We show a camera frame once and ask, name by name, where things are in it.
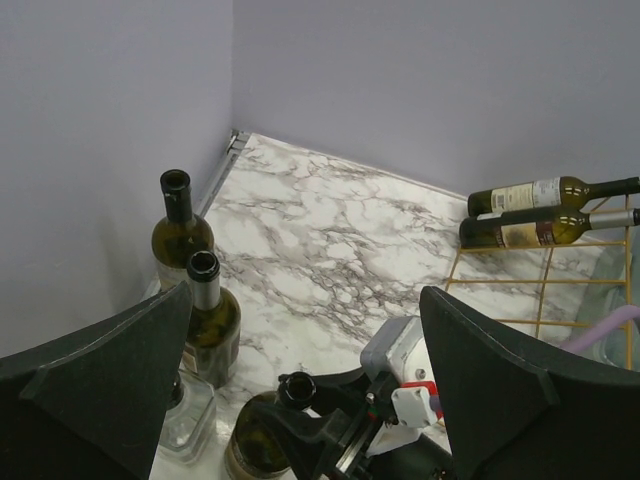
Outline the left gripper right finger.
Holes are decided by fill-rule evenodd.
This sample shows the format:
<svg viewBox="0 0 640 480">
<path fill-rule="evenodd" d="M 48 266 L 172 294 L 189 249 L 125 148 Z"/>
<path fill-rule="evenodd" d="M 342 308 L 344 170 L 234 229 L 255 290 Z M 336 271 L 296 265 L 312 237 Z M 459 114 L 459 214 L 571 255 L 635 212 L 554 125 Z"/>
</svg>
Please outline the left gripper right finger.
<svg viewBox="0 0 640 480">
<path fill-rule="evenodd" d="M 639 375 L 505 326 L 438 287 L 419 310 L 460 479 L 636 479 Z"/>
</svg>

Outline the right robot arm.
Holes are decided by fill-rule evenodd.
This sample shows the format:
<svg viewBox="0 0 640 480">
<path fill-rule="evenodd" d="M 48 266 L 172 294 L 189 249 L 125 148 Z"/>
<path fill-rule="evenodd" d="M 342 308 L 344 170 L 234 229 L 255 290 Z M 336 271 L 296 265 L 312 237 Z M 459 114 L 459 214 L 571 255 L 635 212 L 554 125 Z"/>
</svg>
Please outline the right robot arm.
<svg viewBox="0 0 640 480">
<path fill-rule="evenodd" d="M 424 434 L 370 454 L 374 439 L 397 433 L 390 373 L 371 380 L 362 368 L 331 375 L 278 377 L 278 399 L 254 414 L 273 436 L 298 479 L 454 479 L 451 455 Z"/>
</svg>

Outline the wine bottle white label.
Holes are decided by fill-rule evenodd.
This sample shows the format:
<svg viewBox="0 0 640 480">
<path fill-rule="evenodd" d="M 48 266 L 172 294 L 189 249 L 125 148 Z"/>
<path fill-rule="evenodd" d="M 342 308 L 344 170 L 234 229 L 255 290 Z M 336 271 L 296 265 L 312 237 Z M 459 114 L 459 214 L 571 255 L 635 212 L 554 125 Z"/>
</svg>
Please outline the wine bottle white label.
<svg viewBox="0 0 640 480">
<path fill-rule="evenodd" d="M 576 177 L 561 176 L 472 193 L 467 199 L 467 211 L 475 217 L 560 205 L 580 209 L 592 200 L 638 192 L 638 177 L 586 183 Z"/>
</svg>

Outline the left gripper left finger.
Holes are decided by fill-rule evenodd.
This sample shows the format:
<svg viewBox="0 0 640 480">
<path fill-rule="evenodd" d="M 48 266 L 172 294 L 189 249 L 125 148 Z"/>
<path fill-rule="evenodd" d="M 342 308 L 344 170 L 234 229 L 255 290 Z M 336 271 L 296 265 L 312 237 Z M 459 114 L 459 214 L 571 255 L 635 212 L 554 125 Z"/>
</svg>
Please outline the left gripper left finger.
<svg viewBox="0 0 640 480">
<path fill-rule="evenodd" d="M 2 358 L 2 478 L 148 478 L 191 308 L 180 283 Z"/>
</svg>

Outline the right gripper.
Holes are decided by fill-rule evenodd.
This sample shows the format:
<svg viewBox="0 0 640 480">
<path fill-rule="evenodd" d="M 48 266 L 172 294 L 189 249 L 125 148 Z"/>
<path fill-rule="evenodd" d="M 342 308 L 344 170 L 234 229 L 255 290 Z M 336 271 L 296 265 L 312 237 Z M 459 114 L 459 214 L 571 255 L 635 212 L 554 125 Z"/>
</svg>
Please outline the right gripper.
<svg viewBox="0 0 640 480">
<path fill-rule="evenodd" d="M 254 408 L 297 479 L 372 479 L 366 450 L 381 427 L 396 425 L 389 372 L 363 368 L 330 375 L 296 371 L 278 376 L 276 405 Z"/>
</svg>

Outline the wine bottle brown label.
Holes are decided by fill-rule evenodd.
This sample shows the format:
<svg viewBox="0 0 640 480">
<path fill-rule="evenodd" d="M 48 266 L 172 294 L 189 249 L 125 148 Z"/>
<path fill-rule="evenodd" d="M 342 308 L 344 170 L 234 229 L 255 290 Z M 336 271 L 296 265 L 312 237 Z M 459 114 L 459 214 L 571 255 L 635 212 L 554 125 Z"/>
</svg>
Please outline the wine bottle brown label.
<svg viewBox="0 0 640 480">
<path fill-rule="evenodd" d="M 459 239 L 463 249 L 569 245 L 591 230 L 638 224 L 638 208 L 584 213 L 567 206 L 541 207 L 466 218 L 460 224 Z"/>
</svg>

